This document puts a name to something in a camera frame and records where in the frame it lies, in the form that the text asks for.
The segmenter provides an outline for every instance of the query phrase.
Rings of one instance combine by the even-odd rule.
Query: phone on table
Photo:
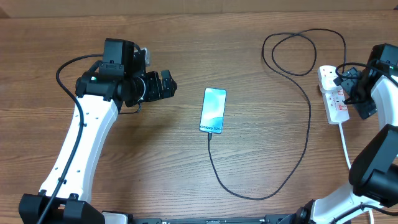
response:
[[[201,109],[200,131],[221,134],[223,132],[226,90],[206,88]]]

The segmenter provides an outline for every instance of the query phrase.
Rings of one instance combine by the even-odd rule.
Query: wooden tabletop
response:
[[[217,182],[199,132],[206,87],[228,91],[224,131],[213,135],[215,166],[231,190],[252,197],[271,194],[296,165],[304,147],[308,105],[290,81],[261,59],[265,37],[276,32],[327,28],[346,39],[349,62],[366,62],[376,44],[398,45],[397,11],[273,12],[169,16],[106,16],[0,20],[0,222],[21,223],[23,193],[36,194],[55,163],[73,113],[72,100],[55,81],[61,64],[103,52],[107,37],[131,40],[152,52],[148,70],[169,69],[178,84],[170,99],[144,103],[139,114],[119,115],[96,169],[91,204],[136,217],[261,217],[295,213],[311,199],[348,181],[337,126],[327,123],[317,68],[339,65],[343,45],[332,33],[306,35],[318,50],[315,69],[294,77],[312,103],[307,153],[275,196],[243,200]],[[266,57],[281,37],[271,38]],[[307,40],[290,39],[275,52],[284,68],[312,64]],[[75,81],[96,59],[61,73]],[[124,111],[135,108],[123,108]],[[344,123],[351,161],[378,132],[377,115],[361,120],[350,106]],[[375,212],[376,223],[397,218]],[[362,215],[355,223],[368,223]]]

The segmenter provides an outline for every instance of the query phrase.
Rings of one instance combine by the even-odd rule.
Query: wall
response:
[[[0,0],[0,17],[393,9],[397,0]]]

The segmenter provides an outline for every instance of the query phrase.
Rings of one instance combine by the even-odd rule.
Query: power strip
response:
[[[337,78],[336,67],[324,65],[318,69],[319,87],[325,104],[326,116],[329,124],[339,124],[349,120],[344,91],[341,86],[336,86],[334,79]]]

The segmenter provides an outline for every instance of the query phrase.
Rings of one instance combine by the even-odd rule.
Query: white extension cord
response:
[[[349,161],[346,140],[343,132],[343,122],[349,120],[347,106],[343,103],[345,100],[344,92],[341,86],[336,86],[334,79],[337,78],[335,72],[336,67],[330,65],[321,66],[318,69],[319,88],[322,92],[323,102],[325,104],[326,115],[329,124],[338,124],[340,129],[341,143],[343,144],[344,156],[347,162],[348,169],[351,169]],[[374,224],[373,212],[369,211],[370,224]]]

